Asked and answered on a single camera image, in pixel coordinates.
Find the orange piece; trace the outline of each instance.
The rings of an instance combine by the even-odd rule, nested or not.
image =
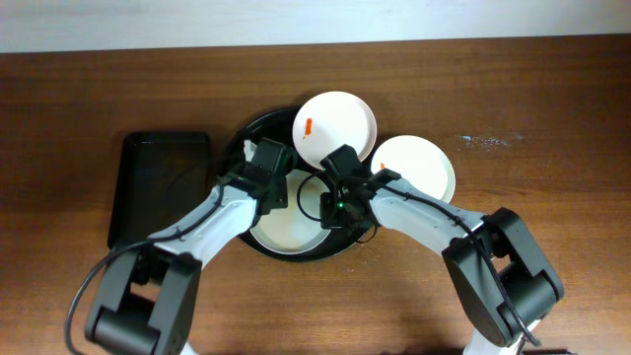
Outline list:
[[[305,127],[305,136],[303,139],[307,138],[308,135],[312,134],[312,126],[314,125],[314,121],[310,118],[307,118],[307,127]]]

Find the black tray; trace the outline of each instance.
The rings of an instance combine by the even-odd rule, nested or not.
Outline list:
[[[228,144],[225,154],[230,155],[241,153],[242,155],[233,161],[226,162],[222,167],[222,174],[224,174],[230,166],[239,160],[242,161],[245,158],[243,151],[244,140],[246,139],[249,139],[254,143],[258,143],[261,138],[265,137],[283,143],[287,146],[294,147],[292,127],[294,118],[296,117],[299,109],[299,107],[289,107],[274,110],[257,118],[237,132],[233,140]],[[370,169],[367,164],[364,164],[364,168],[366,170]],[[296,169],[308,173],[316,172],[316,169],[307,164],[307,162],[300,158],[300,156],[298,158],[298,165],[296,166]],[[333,190],[333,186],[329,181],[324,180],[324,183],[326,183],[329,189]],[[241,234],[240,238],[252,249],[265,255],[285,261],[301,262],[323,259],[344,251],[354,245],[355,242],[357,242],[357,240],[359,240],[366,232],[367,230],[331,230],[326,239],[324,239],[324,241],[322,241],[322,243],[320,243],[317,247],[296,254],[283,254],[272,251],[262,246],[250,232]]]
[[[207,162],[204,132],[134,132],[125,137],[107,245],[143,241],[177,222],[204,201],[208,169],[198,167],[171,185],[185,169]]]

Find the black cable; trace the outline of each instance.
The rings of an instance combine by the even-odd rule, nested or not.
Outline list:
[[[66,316],[66,322],[64,324],[64,329],[63,329],[64,340],[66,342],[66,347],[68,348],[68,351],[70,351],[70,353],[74,355],[86,355],[85,353],[82,353],[81,351],[77,350],[77,348],[72,343],[72,337],[71,337],[72,318],[75,315],[75,311],[77,310],[77,306],[79,305],[79,300],[81,300],[81,296],[83,296],[84,292],[86,291],[86,289],[88,288],[92,280],[95,278],[95,276],[97,276],[97,274],[99,273],[99,271],[101,271],[102,268],[104,268],[110,262],[116,260],[119,256],[123,255],[124,253],[128,251],[143,249],[155,243],[174,241],[186,235],[187,233],[190,233],[195,228],[199,227],[199,225],[201,225],[213,213],[215,213],[215,211],[217,211],[217,209],[221,206],[221,201],[223,199],[224,199],[224,186],[220,184],[219,196],[217,197],[217,201],[215,202],[213,207],[208,212],[206,212],[200,219],[198,219],[195,223],[193,223],[189,227],[185,228],[183,231],[175,230],[175,233],[173,233],[171,236],[168,236],[168,237],[160,237],[160,238],[154,238],[150,240],[148,239],[146,241],[134,243],[134,244],[122,247],[120,249],[115,249],[115,250],[112,250],[104,258],[102,258],[101,261],[99,261],[92,268],[92,270],[90,270],[90,272],[88,273],[88,276],[86,276],[84,281],[81,283],[79,290],[77,290],[77,294],[75,295],[74,299],[72,300],[72,303],[70,304],[70,309],[68,310],[68,315]]]
[[[520,344],[517,346],[517,355],[524,355],[524,348],[526,347],[526,340],[520,339]]]
[[[486,263],[486,266],[488,267],[489,271],[491,272],[491,276],[493,277],[493,280],[495,281],[495,284],[496,284],[497,288],[499,289],[500,294],[502,294],[502,298],[504,299],[504,302],[506,302],[506,307],[511,312],[511,315],[515,319],[515,322],[518,324],[518,327],[520,328],[522,333],[526,336],[527,340],[530,343],[532,343],[532,345],[534,345],[534,346],[540,346],[541,345],[541,342],[536,337],[534,337],[534,335],[532,335],[530,330],[528,330],[527,326],[524,325],[524,321],[522,320],[522,318],[518,314],[517,309],[515,308],[515,305],[513,305],[513,302],[511,302],[511,299],[509,298],[509,295],[506,292],[506,289],[504,288],[504,284],[502,284],[502,281],[500,280],[500,276],[498,275],[497,270],[495,269],[495,266],[493,266],[493,261],[489,257],[489,254],[485,250],[484,246],[475,237],[475,235],[473,234],[473,231],[471,231],[471,229],[466,224],[464,224],[464,222],[462,222],[462,220],[458,216],[452,214],[452,212],[448,211],[443,206],[441,206],[440,204],[438,204],[438,203],[436,203],[434,201],[431,201],[431,200],[428,200],[428,199],[425,199],[425,198],[422,198],[422,197],[414,196],[414,195],[412,195],[410,193],[399,191],[399,190],[397,190],[395,188],[392,188],[392,187],[390,187],[388,185],[385,185],[383,183],[379,183],[379,182],[376,182],[376,181],[372,181],[372,180],[368,180],[368,179],[360,178],[360,177],[345,177],[344,179],[347,179],[347,180],[350,180],[350,181],[356,181],[356,182],[360,182],[360,183],[368,183],[368,184],[371,184],[373,186],[377,186],[379,188],[383,188],[383,189],[385,189],[387,191],[390,191],[390,192],[392,192],[392,193],[394,193],[396,195],[399,195],[401,197],[405,197],[405,199],[411,199],[413,201],[424,203],[426,205],[429,205],[431,207],[436,208],[438,211],[440,211],[441,213],[446,215],[449,219],[453,220],[454,223],[459,225],[467,233],[467,235],[471,238],[471,242],[475,246],[475,249],[477,250],[478,254],[482,257],[482,259],[484,260],[484,263]]]
[[[316,173],[313,173],[313,174],[309,175],[307,178],[305,178],[300,183],[300,185],[298,185],[298,192],[296,192],[296,203],[298,204],[298,208],[305,215],[305,217],[309,218],[312,221],[316,221],[316,222],[322,222],[322,220],[310,215],[309,213],[307,213],[307,211],[305,211],[305,209],[303,208],[303,204],[300,202],[300,193],[302,192],[303,187],[305,187],[305,184],[307,183],[307,181],[309,181],[310,179],[312,179],[314,177],[321,177],[323,174],[324,174],[324,172],[316,172]]]
[[[373,225],[373,234],[371,235],[370,238],[366,239],[365,241],[362,241],[362,237],[364,237],[365,235],[363,235],[362,237],[360,237],[357,241],[355,241],[355,243],[359,243],[359,244],[364,244],[367,243],[369,241],[371,241],[375,236],[377,235],[377,225]]]

